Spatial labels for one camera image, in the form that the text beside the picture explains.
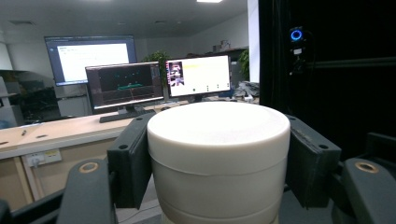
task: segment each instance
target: white cylindrical object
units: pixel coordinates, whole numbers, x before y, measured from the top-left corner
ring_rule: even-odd
[[[148,122],[154,183],[176,224],[271,223],[282,198],[290,122],[269,107],[204,102]]]

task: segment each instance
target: desk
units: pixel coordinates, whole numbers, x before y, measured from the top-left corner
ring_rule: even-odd
[[[160,112],[163,106],[148,106]],[[63,119],[37,125],[0,130],[0,198],[11,209],[18,209],[59,189],[63,189],[69,170],[87,159],[104,159],[107,149],[132,119],[99,123],[102,116]],[[62,160],[30,167],[26,155],[60,149]]]

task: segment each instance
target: potted plant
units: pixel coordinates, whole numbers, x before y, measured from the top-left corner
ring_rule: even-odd
[[[244,80],[250,81],[248,49],[244,49],[241,52],[238,58],[238,62],[241,63],[241,73]]]
[[[163,87],[166,88],[166,65],[165,62],[166,60],[169,60],[171,57],[168,55],[168,53],[164,50],[157,50],[154,53],[151,53],[150,55],[146,56],[143,58],[142,62],[147,63],[147,62],[158,62],[160,64],[160,75],[161,75],[161,83],[163,84]]]

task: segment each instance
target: monitor screen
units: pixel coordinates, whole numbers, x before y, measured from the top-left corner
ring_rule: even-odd
[[[45,36],[56,86],[87,83],[85,67],[136,63],[134,37]]]
[[[85,70],[93,114],[134,109],[136,104],[163,99],[158,62],[89,66]]]
[[[169,60],[166,62],[169,96],[229,91],[230,71],[227,55]]]

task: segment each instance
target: floor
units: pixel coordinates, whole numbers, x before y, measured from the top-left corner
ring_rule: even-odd
[[[279,210],[279,223],[332,224],[331,212],[332,202],[326,208],[310,208],[309,210],[302,208],[289,190],[282,197],[282,204]],[[161,223],[161,213],[162,210],[157,200],[152,178],[148,183],[148,190],[140,210],[117,210],[120,224],[159,224]]]

